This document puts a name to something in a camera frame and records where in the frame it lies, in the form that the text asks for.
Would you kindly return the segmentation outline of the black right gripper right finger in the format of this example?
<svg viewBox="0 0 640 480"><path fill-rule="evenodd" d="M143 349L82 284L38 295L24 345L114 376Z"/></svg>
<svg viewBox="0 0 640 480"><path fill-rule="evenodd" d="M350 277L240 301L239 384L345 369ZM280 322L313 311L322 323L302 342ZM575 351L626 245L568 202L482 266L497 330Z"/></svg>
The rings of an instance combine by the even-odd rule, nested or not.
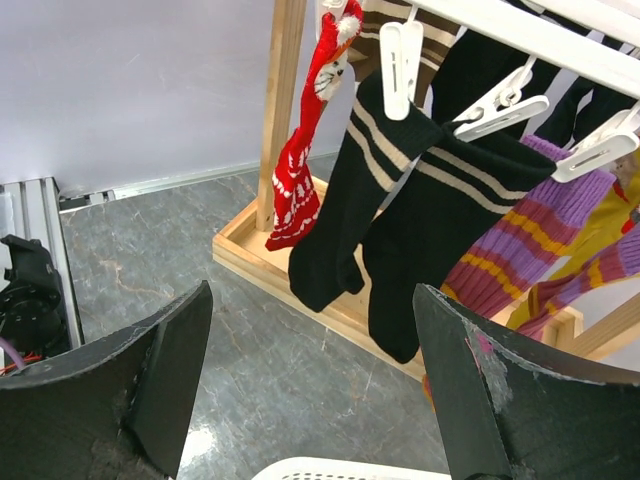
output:
<svg viewBox="0 0 640 480"><path fill-rule="evenodd" d="M638 478L638 372L544 345L429 285L413 309L452 478Z"/></svg>

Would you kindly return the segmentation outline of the white plastic clip hanger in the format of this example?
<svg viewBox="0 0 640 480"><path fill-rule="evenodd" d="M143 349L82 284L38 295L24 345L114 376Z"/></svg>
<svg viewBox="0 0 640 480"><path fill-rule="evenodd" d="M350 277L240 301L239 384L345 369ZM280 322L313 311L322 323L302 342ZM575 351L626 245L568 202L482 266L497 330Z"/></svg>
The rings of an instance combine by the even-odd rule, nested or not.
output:
<svg viewBox="0 0 640 480"><path fill-rule="evenodd" d="M461 140L476 140L500 130L512 129L517 124L544 112L549 106L549 100L543 93L542 76L534 71L539 64L539 60L529 57L523 66L507 75L455 117L453 120L459 124L455 131L456 136ZM386 116L394 121L405 119L410 107L418 106L412 101L400 107L391 106L391 95L385 91L385 85L390 81L384 77L381 70L375 72L382 74Z"/></svg>

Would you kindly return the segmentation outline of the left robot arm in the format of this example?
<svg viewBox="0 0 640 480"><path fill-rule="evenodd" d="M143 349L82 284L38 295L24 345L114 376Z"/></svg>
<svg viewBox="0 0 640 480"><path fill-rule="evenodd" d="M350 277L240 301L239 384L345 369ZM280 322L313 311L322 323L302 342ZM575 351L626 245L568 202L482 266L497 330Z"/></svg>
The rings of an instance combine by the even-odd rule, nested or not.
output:
<svg viewBox="0 0 640 480"><path fill-rule="evenodd" d="M1 350L9 364L3 375L61 353L68 346L61 278L38 239L13 234L1 239L11 266L1 290Z"/></svg>

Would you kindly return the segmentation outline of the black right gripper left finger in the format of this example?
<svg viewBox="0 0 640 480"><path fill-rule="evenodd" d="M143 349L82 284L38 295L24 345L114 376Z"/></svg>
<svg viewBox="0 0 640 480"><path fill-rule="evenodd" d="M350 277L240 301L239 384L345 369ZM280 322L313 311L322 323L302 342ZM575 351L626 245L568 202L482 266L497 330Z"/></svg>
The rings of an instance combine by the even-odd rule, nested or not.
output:
<svg viewBox="0 0 640 480"><path fill-rule="evenodd" d="M202 281L135 324L2 378L2 478L176 478L212 311Z"/></svg>

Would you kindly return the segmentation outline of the red patterned Christmas sock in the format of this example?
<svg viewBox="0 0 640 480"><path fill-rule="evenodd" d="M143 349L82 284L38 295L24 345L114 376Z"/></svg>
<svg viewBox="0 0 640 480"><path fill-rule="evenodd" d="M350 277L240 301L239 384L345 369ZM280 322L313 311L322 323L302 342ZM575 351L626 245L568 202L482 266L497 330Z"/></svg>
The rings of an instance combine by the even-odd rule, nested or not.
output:
<svg viewBox="0 0 640 480"><path fill-rule="evenodd" d="M285 143L272 174L274 225L266 240L269 251L295 246L314 226L320 200L307 164L325 105L341 84L347 49L359 35L363 11L347 1L340 17L326 12L300 98L299 124Z"/></svg>

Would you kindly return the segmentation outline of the black sock with beige stripes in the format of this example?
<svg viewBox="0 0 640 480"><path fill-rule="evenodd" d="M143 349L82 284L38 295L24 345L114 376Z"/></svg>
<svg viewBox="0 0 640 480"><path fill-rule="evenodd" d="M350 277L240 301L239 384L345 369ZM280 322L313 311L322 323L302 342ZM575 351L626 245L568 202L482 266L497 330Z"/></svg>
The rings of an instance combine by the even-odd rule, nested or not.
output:
<svg viewBox="0 0 640 480"><path fill-rule="evenodd" d="M316 223L289 256L290 290L303 305L320 312L363 288L358 244L383 200L440 136L415 106L403 120L386 116L381 73L360 83Z"/></svg>

